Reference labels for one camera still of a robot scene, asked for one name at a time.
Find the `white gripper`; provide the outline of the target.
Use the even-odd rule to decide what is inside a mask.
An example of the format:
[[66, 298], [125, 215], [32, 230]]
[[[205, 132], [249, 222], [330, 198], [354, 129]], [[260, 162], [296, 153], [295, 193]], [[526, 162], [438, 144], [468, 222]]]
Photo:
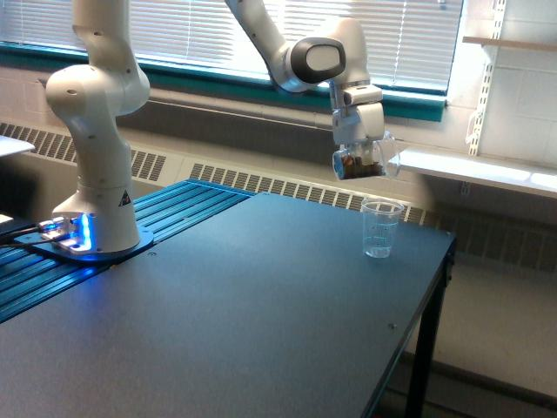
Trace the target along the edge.
[[381, 140], [385, 133], [383, 91], [374, 84], [330, 83], [332, 134], [336, 145]]

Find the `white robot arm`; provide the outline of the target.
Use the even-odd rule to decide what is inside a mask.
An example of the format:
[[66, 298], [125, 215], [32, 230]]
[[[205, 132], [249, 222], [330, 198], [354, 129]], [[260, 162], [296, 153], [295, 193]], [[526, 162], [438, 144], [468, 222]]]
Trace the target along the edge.
[[[300, 93], [328, 83], [338, 179], [386, 174], [382, 91], [367, 70], [366, 40], [358, 20], [339, 17], [322, 33], [285, 40], [260, 1], [230, 1], [228, 8], [263, 58], [274, 84]], [[140, 244], [131, 201], [131, 149], [116, 120], [143, 106], [147, 76], [131, 48], [130, 6], [125, 1], [76, 1], [73, 30], [84, 42], [87, 64], [53, 73], [49, 106], [68, 128], [77, 154], [76, 192], [58, 205], [42, 228], [65, 255], [84, 259], [130, 251]]]

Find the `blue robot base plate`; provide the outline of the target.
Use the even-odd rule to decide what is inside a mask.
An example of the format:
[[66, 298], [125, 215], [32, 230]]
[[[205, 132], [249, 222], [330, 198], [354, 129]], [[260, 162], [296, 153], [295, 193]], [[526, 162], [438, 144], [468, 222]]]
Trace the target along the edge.
[[112, 253], [99, 251], [94, 248], [83, 251], [82, 247], [66, 247], [63, 246], [61, 242], [36, 244], [36, 241], [42, 240], [39, 233], [28, 233], [23, 236], [19, 236], [15, 238], [15, 242], [23, 244], [24, 247], [30, 249], [32, 252], [40, 253], [48, 257], [53, 257], [59, 260], [73, 261], [86, 265], [99, 265], [106, 263], [119, 263], [138, 253], [141, 253], [153, 245], [153, 232], [147, 229], [139, 229], [138, 233], [140, 241], [134, 247]]

